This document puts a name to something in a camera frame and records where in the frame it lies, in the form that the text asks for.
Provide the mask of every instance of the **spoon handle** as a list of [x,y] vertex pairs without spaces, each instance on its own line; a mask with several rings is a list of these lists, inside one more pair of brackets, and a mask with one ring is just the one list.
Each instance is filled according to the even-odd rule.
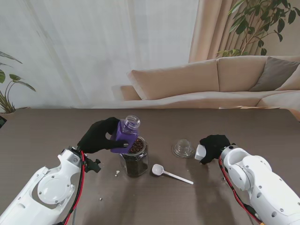
[[174,177],[174,178],[176,178],[176,179],[182,180],[182,181],[184,181],[184,182],[186,182],[186,183],[194,184],[194,182],[189,181],[189,180],[187,180],[187,179],[184,179],[184,178],[182,178],[182,177],[176,176],[176,175],[174,175],[174,174],[172,174],[172,173],[170,173],[170,172],[164,171],[164,174],[167,174],[167,175],[169,175],[170,177]]

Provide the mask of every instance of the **gray cushion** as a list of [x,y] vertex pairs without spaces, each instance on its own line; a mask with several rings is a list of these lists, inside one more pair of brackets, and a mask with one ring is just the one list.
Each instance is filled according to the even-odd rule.
[[249,91],[269,91],[279,88],[297,69],[300,62],[268,57],[258,82]]

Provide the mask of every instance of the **curtain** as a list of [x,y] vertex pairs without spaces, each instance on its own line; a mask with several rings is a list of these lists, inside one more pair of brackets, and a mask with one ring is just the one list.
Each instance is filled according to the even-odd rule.
[[114,101],[131,69],[188,62],[198,0],[9,0],[0,50],[7,74],[37,92],[11,89],[16,107],[85,107]]
[[[199,0],[189,62],[215,59],[221,50],[240,48],[243,35],[229,33],[233,17],[243,9],[242,5],[228,16],[235,3],[236,0]],[[246,50],[249,54],[257,54],[257,43]]]

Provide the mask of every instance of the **white plastic part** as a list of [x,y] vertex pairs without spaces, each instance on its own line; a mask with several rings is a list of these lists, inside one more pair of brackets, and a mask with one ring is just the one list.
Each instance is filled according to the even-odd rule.
[[[51,170],[46,167],[39,169],[0,216],[0,225],[53,225],[69,202],[75,186],[70,185],[71,188],[68,192],[68,195],[64,199],[61,199],[61,197],[57,198],[60,199],[60,202],[57,202],[54,209],[50,209],[34,200],[32,197],[32,191],[35,186],[41,182],[43,184],[43,189],[48,188],[49,193],[52,193],[52,195],[49,195],[50,197],[53,198],[54,195],[59,196],[59,194],[62,193],[59,190],[61,188],[60,185],[56,187],[49,185],[47,187],[46,183],[42,181],[45,179],[45,177],[52,177],[52,174],[59,174],[59,171],[63,171],[64,176],[59,177],[62,183],[65,183],[67,178],[71,177],[74,173],[78,173],[80,171],[79,167],[77,170],[73,168],[71,171],[64,169],[65,166],[70,163],[70,161],[68,161],[69,156],[70,154],[63,153],[58,156],[61,161],[61,165],[59,167]],[[45,198],[46,201],[51,199],[49,196]]]
[[206,156],[206,149],[203,145],[198,145],[196,149],[195,159],[201,161]]
[[159,165],[159,164],[154,164],[154,165],[153,165],[153,167],[152,167],[152,172],[153,172],[155,175],[157,175],[157,176],[160,176],[160,175],[162,175],[162,174],[164,173],[164,174],[166,174],[166,175],[168,175],[168,176],[174,177],[174,178],[179,179],[179,180],[181,180],[181,181],[184,181],[184,182],[186,182],[186,183],[194,184],[194,182],[192,182],[192,181],[190,181],[190,180],[184,179],[184,178],[179,177],[179,176],[177,176],[177,175],[174,175],[174,174],[172,174],[172,173],[170,173],[170,172],[164,171],[163,166],[162,166],[162,165]]
[[300,198],[264,158],[236,148],[227,153],[224,165],[233,183],[248,191],[251,206],[264,224],[300,225]]
[[60,166],[49,170],[37,187],[38,197],[46,204],[60,203],[74,192],[71,177],[80,172],[79,167],[67,161],[65,155],[58,155],[58,159]]

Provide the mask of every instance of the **glass jar with coffee beans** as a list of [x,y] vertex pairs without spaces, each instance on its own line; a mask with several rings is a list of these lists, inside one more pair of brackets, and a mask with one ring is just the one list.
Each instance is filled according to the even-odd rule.
[[141,176],[148,169],[148,144],[138,137],[127,154],[120,154],[120,160],[129,177]]

